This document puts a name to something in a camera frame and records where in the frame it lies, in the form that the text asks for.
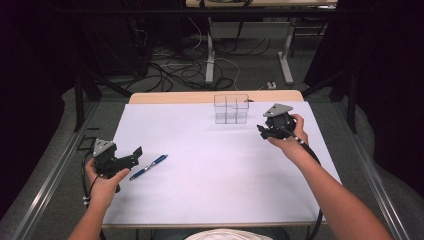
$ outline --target desk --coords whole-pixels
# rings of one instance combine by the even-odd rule
[[[116,156],[143,147],[132,173],[161,154],[169,156],[136,180],[128,176],[121,182],[104,227],[281,226],[316,220],[319,207],[300,171],[256,128],[274,102],[293,106],[293,113],[306,120],[311,148],[339,179],[308,103],[297,91],[273,91],[272,97],[270,91],[237,92],[255,101],[248,122],[215,124],[213,96],[228,93],[233,92],[133,96],[114,137]]]
[[[200,7],[200,0],[186,0],[186,6],[192,8]],[[242,7],[244,2],[239,3],[219,3],[205,0],[206,8],[225,8],[225,7]],[[310,6],[323,6],[335,5],[337,0],[253,0],[249,7],[310,7]],[[238,23],[229,22],[212,22],[209,18],[210,34],[208,38],[208,61],[206,68],[206,83],[213,82],[214,59],[215,52],[213,50],[213,38],[237,38]],[[290,67],[287,62],[287,56],[290,49],[291,40],[293,38],[294,29],[296,26],[296,18],[291,18],[290,22],[246,22],[243,25],[239,38],[270,38],[270,39],[284,39],[283,51],[278,52],[278,59],[280,61],[281,69],[283,72],[286,84],[293,84],[293,77],[291,75]]]

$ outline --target white shirt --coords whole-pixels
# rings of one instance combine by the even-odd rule
[[[259,234],[234,230],[234,229],[214,229],[194,234],[186,240],[272,240],[269,237]]]

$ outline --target transparent box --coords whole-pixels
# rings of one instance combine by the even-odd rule
[[[246,94],[215,95],[215,123],[247,123],[249,96]]]

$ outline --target person's left hand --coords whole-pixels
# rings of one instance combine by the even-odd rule
[[[104,179],[100,176],[97,177],[97,173],[94,168],[94,159],[90,159],[87,162],[85,171],[90,181],[90,185],[94,182],[90,193],[90,206],[100,208],[102,210],[109,208],[113,197],[115,196],[116,187],[130,172],[128,168],[125,168],[110,179]]]

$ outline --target blue pen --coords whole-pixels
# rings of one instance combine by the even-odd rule
[[[141,169],[140,171],[138,171],[136,174],[134,174],[132,177],[130,177],[130,181],[138,178],[141,174],[149,171],[152,167],[156,166],[156,164],[162,162],[163,160],[165,160],[168,157],[168,155],[162,155],[160,156],[158,159],[156,159],[155,161],[153,161],[152,163],[150,163],[149,166]]]

